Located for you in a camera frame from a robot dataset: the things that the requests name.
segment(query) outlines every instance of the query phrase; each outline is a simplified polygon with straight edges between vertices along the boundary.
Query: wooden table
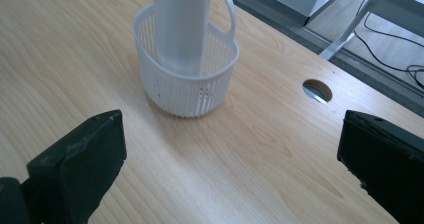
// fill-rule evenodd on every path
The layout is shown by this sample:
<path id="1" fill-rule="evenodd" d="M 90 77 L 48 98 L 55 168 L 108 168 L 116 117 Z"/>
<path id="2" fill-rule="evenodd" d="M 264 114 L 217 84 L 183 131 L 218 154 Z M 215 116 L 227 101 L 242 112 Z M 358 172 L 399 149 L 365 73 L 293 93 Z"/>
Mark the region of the wooden table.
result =
<path id="1" fill-rule="evenodd" d="M 347 109 L 424 137 L 424 119 L 237 9 L 225 102 L 197 119 L 156 107 L 132 23 L 152 0 L 0 0 L 0 176 L 87 118 L 124 114 L 128 159 L 92 223 L 394 223 L 336 160 Z M 211 17 L 229 25 L 212 0 Z M 318 79 L 327 104 L 302 90 Z"/>

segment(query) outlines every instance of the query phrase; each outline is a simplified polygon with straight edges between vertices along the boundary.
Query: basket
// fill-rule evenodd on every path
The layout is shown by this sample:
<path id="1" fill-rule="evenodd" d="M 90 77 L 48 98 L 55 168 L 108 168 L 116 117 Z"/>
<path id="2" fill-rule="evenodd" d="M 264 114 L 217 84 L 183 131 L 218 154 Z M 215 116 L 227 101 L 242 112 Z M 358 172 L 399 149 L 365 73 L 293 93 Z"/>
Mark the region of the basket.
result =
<path id="1" fill-rule="evenodd" d="M 212 111 L 224 101 L 239 56 L 234 33 L 209 23 L 201 74 L 183 76 L 158 64 L 154 20 L 153 5 L 140 10 L 134 20 L 141 83 L 147 95 L 160 108 L 180 117 L 198 117 Z"/>

